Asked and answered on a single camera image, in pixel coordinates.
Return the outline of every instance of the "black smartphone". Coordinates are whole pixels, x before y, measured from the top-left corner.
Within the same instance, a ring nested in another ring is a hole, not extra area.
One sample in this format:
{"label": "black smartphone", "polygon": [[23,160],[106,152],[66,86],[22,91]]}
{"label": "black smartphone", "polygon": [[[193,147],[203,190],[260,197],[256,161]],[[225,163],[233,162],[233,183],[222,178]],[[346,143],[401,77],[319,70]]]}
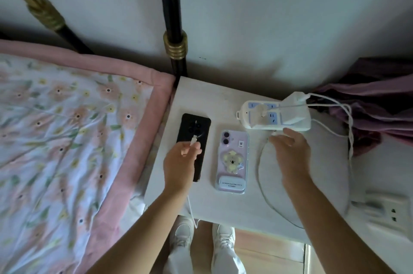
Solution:
{"label": "black smartphone", "polygon": [[211,120],[202,116],[184,113],[182,115],[181,126],[179,127],[178,141],[191,141],[197,136],[197,141],[201,144],[202,153],[197,156],[195,160],[194,182],[198,182],[201,177],[202,162],[204,161],[206,140],[208,139],[209,126]]}

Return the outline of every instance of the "koala sticker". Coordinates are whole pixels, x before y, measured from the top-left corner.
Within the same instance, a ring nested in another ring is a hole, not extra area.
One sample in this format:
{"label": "koala sticker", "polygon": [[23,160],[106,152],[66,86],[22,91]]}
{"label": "koala sticker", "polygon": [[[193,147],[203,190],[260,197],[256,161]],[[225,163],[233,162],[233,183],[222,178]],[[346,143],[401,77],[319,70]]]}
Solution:
{"label": "koala sticker", "polygon": [[233,150],[225,153],[222,159],[228,173],[236,174],[238,170],[244,168],[244,158]]}

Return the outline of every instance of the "purple phone case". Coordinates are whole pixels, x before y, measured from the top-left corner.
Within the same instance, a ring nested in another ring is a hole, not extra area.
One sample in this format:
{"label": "purple phone case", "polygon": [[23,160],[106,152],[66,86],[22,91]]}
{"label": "purple phone case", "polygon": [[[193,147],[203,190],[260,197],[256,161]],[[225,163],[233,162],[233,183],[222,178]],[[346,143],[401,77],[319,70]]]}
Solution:
{"label": "purple phone case", "polygon": [[[230,134],[228,144],[224,144],[224,133]],[[218,168],[216,172],[215,188],[220,191],[231,193],[244,193],[247,187],[247,170],[248,170],[248,146],[249,136],[247,132],[224,130],[221,132],[218,147]],[[241,191],[222,188],[219,186],[219,179],[222,176],[231,176],[245,180],[245,188]]]}

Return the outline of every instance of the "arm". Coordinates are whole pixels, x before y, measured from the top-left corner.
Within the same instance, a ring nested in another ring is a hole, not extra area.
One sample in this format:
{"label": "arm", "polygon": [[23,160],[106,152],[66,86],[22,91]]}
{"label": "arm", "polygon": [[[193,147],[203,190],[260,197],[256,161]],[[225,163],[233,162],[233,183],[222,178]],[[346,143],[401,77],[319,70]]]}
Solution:
{"label": "arm", "polygon": [[165,189],[136,223],[88,271],[88,274],[149,273],[181,210],[194,177],[197,142],[177,143],[163,162]]}
{"label": "arm", "polygon": [[282,183],[326,274],[394,274],[351,229],[310,177],[310,147],[300,133],[270,137]]}

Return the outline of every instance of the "white pants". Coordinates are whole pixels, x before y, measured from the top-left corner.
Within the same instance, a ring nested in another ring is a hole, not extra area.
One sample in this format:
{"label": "white pants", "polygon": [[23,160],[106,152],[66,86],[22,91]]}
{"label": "white pants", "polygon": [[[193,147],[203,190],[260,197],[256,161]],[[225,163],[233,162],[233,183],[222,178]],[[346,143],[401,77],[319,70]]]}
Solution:
{"label": "white pants", "polygon": [[[230,248],[220,249],[214,258],[212,274],[246,274],[245,267],[235,251]],[[177,247],[171,251],[163,268],[163,274],[193,274],[191,255],[186,247]]]}

